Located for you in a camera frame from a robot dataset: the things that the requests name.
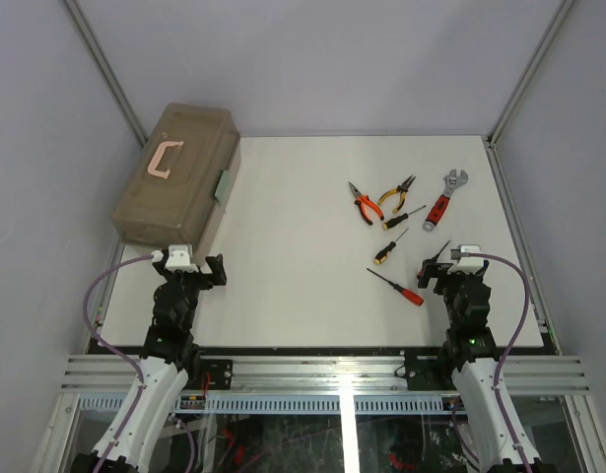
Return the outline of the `translucent brown toolbox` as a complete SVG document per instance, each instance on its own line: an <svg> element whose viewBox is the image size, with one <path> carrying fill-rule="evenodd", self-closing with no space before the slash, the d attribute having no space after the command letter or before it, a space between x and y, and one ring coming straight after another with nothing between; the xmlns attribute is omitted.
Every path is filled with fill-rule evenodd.
<svg viewBox="0 0 606 473"><path fill-rule="evenodd" d="M170 169L168 179L152 177L147 165L167 140L184 145L165 153L160 169ZM239 165L240 134L229 110L168 104L114 211L120 239L151 248L190 244L193 261L202 264L227 206L214 199L220 174L227 169L235 183Z"/></svg>

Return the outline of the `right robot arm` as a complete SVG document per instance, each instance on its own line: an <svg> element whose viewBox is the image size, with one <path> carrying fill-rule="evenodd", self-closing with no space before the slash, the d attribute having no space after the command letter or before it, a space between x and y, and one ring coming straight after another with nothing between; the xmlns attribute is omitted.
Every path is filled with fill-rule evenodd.
<svg viewBox="0 0 606 473"><path fill-rule="evenodd" d="M479 472L555 472L541 459L523 429L505 385L509 350L498 353L488 326L491 288L484 283L489 262L465 253L455 263L423 261L418 287L431 280L441 296L449 327L437 363L438 381L456 388L473 435Z"/></svg>

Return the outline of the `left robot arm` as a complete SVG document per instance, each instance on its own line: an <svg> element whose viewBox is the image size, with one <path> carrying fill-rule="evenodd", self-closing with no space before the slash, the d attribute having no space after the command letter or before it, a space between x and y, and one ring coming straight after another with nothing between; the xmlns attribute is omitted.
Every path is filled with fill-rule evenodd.
<svg viewBox="0 0 606 473"><path fill-rule="evenodd" d="M103 339L88 314L92 290L107 276L140 261L149 261L165 281L153 295L153 317L141 354L130 358ZM128 363L135 377L110 426L88 454L78 454L72 472L147 472L161 430L183 388L196 386L203 375L192 327L199 295L228 282L224 256L205 258L203 272L192 261L188 245L171 245L119 262L101 273L87 289L83 318L100 345Z"/></svg>

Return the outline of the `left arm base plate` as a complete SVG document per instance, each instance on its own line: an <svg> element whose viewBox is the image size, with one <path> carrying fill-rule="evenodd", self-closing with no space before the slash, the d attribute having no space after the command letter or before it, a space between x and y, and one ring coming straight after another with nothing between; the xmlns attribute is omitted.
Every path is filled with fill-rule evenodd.
<svg viewBox="0 0 606 473"><path fill-rule="evenodd" d="M234 362L227 359L201 359L188 371L188 390L208 392L230 390L233 380Z"/></svg>

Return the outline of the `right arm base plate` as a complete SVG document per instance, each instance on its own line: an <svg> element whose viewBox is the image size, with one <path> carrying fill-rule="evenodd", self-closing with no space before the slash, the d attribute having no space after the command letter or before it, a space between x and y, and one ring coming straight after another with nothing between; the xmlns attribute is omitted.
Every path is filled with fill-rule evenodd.
<svg viewBox="0 0 606 473"><path fill-rule="evenodd" d="M395 369L394 376L403 379L410 391L452 391L449 359L442 352L425 352L406 349L403 362Z"/></svg>

